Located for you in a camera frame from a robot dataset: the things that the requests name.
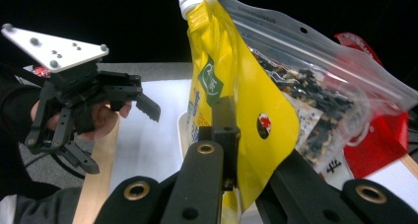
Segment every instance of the black sleeve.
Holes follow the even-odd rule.
[[[24,142],[31,128],[31,109],[40,88],[12,82],[0,83],[0,129]]]

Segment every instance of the green logo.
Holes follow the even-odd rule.
[[[215,75],[215,64],[211,57],[209,57],[208,62],[200,72],[198,78],[206,93],[206,103],[212,106],[221,97],[224,84]]]

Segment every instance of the bolt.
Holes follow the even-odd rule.
[[[6,30],[7,32],[11,32],[13,30],[13,25],[5,24],[3,25],[3,29]]]
[[[102,44],[102,45],[101,45],[101,50],[102,50],[102,51],[108,51],[107,45]]]
[[[56,60],[51,60],[51,61],[49,62],[49,65],[50,65],[52,68],[57,68],[57,67],[58,67],[58,62],[56,62]]]
[[[32,146],[32,145],[34,145],[34,144],[35,144],[35,140],[34,140],[33,138],[30,138],[30,139],[28,140],[28,145]]]
[[[33,44],[33,45],[39,45],[39,40],[37,38],[35,38],[35,37],[32,37],[31,38],[31,44]]]

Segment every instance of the human hand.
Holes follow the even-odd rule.
[[[31,110],[32,120],[35,119],[38,102],[36,102]],[[119,114],[122,117],[128,117],[132,108],[132,102],[125,102],[124,106],[119,110]],[[113,112],[108,102],[103,102],[98,105],[94,105],[92,108],[92,119],[95,130],[79,134],[79,138],[84,140],[98,140],[107,134],[109,134],[117,123],[118,115]],[[55,130],[59,120],[59,113],[51,117],[46,123],[49,129]]]

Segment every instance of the black background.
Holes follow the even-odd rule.
[[[327,37],[362,37],[399,80],[418,85],[418,0],[239,0],[285,13]],[[190,61],[178,0],[0,0],[0,24],[102,44],[104,62]],[[32,64],[5,38],[0,61]]]

